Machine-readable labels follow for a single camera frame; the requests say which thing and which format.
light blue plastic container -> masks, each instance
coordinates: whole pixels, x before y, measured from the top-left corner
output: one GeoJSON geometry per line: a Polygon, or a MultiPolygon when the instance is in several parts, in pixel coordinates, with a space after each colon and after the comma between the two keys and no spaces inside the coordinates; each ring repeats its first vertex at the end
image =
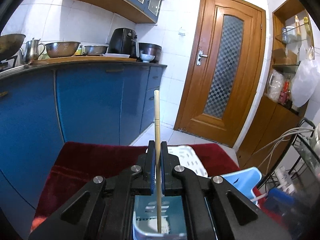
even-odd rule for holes
{"type": "Polygon", "coordinates": [[[262,178],[261,172],[256,167],[251,167],[242,171],[235,171],[221,176],[248,199],[253,199],[256,197],[253,193],[253,188],[262,178]]]}
{"type": "Polygon", "coordinates": [[[132,219],[134,240],[187,240],[181,196],[162,197],[161,217],[168,222],[168,234],[158,234],[156,230],[148,227],[148,220],[154,220],[156,224],[156,216],[156,189],[151,196],[135,197],[132,219]]]}

plastic bag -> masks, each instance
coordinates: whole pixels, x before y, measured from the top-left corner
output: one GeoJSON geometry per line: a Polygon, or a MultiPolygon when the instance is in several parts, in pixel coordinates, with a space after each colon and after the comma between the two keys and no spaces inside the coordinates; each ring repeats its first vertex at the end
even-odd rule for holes
{"type": "Polygon", "coordinates": [[[310,99],[320,80],[320,63],[313,58],[314,50],[311,47],[307,59],[301,61],[292,80],[291,98],[297,107],[303,106],[310,99]]]}
{"type": "Polygon", "coordinates": [[[269,79],[267,96],[274,102],[278,102],[280,92],[284,85],[284,77],[276,70],[272,71],[269,79]]]}

metal pot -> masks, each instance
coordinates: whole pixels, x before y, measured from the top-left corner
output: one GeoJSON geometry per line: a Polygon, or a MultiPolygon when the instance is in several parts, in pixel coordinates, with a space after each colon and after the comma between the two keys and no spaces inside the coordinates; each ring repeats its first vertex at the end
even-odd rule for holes
{"type": "Polygon", "coordinates": [[[59,41],[45,45],[49,57],[71,57],[76,53],[80,42],[59,41]]]}
{"type": "Polygon", "coordinates": [[[155,56],[155,58],[152,61],[150,61],[151,63],[159,63],[162,50],[161,46],[151,43],[139,42],[139,50],[140,54],[148,54],[155,56]]]}
{"type": "Polygon", "coordinates": [[[16,54],[25,37],[20,33],[0,36],[0,62],[16,54]]]}
{"type": "Polygon", "coordinates": [[[106,54],[108,46],[84,46],[85,52],[88,53],[88,55],[101,55],[106,54]]]}

stainless steel kettle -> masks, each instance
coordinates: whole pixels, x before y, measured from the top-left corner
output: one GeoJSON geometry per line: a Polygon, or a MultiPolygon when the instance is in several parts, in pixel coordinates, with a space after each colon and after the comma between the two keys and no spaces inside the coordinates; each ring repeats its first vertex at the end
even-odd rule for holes
{"type": "Polygon", "coordinates": [[[20,51],[22,53],[22,60],[25,63],[29,63],[30,61],[37,60],[39,56],[44,52],[45,49],[45,44],[44,43],[39,43],[40,40],[35,40],[35,38],[32,38],[31,41],[27,41],[26,43],[26,49],[23,53],[22,48],[20,48],[20,51]],[[40,45],[43,45],[43,50],[39,54],[39,49],[38,47],[40,45]]]}

metal screw head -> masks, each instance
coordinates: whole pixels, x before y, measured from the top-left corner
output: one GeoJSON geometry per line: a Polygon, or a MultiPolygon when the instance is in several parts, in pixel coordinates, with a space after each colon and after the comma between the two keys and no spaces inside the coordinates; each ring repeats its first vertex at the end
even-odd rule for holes
{"type": "Polygon", "coordinates": [[[177,171],[177,172],[183,172],[184,171],[184,167],[181,166],[181,165],[177,165],[177,166],[175,166],[174,170],[177,171]]]}
{"type": "Polygon", "coordinates": [[[101,183],[103,181],[103,177],[101,176],[96,176],[93,178],[94,183],[101,183]]]}
{"type": "Polygon", "coordinates": [[[212,180],[213,180],[213,182],[220,184],[220,183],[222,183],[223,178],[221,176],[214,176],[212,178],[212,180]]]}
{"type": "Polygon", "coordinates": [[[141,170],[141,167],[139,165],[133,165],[131,167],[131,170],[134,171],[134,172],[137,172],[137,171],[140,171],[141,170]]]}

